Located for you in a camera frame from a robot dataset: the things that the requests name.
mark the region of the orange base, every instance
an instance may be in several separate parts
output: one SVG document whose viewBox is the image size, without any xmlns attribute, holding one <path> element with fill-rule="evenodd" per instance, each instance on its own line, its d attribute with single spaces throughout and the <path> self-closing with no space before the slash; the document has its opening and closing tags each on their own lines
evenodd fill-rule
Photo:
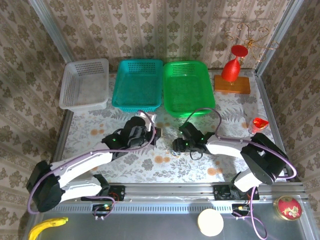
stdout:
<svg viewBox="0 0 320 240">
<path fill-rule="evenodd" d="M 249 78 L 238 76 L 233 84 L 231 84 L 224 80 L 221 75 L 214 75 L 214 91 L 233 94 L 250 94 Z"/>
</svg>

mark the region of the gold rim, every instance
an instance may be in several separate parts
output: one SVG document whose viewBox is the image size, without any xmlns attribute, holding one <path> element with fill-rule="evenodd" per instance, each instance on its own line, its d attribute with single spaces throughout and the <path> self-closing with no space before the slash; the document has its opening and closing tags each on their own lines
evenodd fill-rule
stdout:
<svg viewBox="0 0 320 240">
<path fill-rule="evenodd" d="M 282 214 L 282 212 L 281 212 L 281 211 L 279 210 L 279 208 L 278 208 L 279 201 L 280 201 L 280 199 L 282 199 L 282 198 L 292 198 L 292 199 L 296 200 L 294 197 L 288 196 L 288 195 L 281 196 L 281 197 L 277 198 L 277 199 L 273 202 L 273 206 L 274 206 L 276 212 L 278 213 L 278 215 L 279 215 L 281 218 L 283 218 L 284 220 L 287 220 L 287 221 L 296 221 L 296 220 L 300 219 L 301 216 L 302 216 L 302 214 L 303 214 L 302 208 L 301 208 L 301 214 L 300 214 L 300 216 L 299 216 L 298 218 L 295 218 L 295 219 L 289 219 L 289 218 L 285 217 L 285 216 Z"/>
</svg>

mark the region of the basket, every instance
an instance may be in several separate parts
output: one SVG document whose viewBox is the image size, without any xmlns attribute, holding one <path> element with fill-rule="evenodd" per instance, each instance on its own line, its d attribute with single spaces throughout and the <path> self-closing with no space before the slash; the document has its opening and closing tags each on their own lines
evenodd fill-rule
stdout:
<svg viewBox="0 0 320 240">
<path fill-rule="evenodd" d="M 161 105 L 162 82 L 161 60 L 123 60 L 116 75 L 112 105 L 124 112 L 154 112 Z"/>
<path fill-rule="evenodd" d="M 107 59 L 70 62 L 64 69 L 59 106 L 73 112 L 105 109 L 108 90 Z"/>
<path fill-rule="evenodd" d="M 199 108 L 216 106 L 207 66 L 200 61 L 176 61 L 164 65 L 165 110 L 176 118 L 188 117 Z M 201 116 L 209 110 L 198 111 Z"/>
</svg>

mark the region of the teal plastic basket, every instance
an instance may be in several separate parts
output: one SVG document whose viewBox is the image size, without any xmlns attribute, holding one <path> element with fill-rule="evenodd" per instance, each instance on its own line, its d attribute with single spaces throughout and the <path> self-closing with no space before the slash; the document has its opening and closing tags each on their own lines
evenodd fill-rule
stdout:
<svg viewBox="0 0 320 240">
<path fill-rule="evenodd" d="M 163 65 L 159 59 L 121 61 L 112 105 L 124 112 L 156 111 L 162 99 Z"/>
</svg>

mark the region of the glass cup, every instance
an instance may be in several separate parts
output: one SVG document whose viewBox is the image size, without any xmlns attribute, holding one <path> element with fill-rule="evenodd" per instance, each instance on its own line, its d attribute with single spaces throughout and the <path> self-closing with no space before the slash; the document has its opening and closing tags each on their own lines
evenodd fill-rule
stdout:
<svg viewBox="0 0 320 240">
<path fill-rule="evenodd" d="M 257 114 L 250 120 L 250 123 L 248 126 L 248 132 L 254 135 L 256 133 L 262 132 L 268 126 L 269 126 L 269 121 L 267 117 Z"/>
</svg>

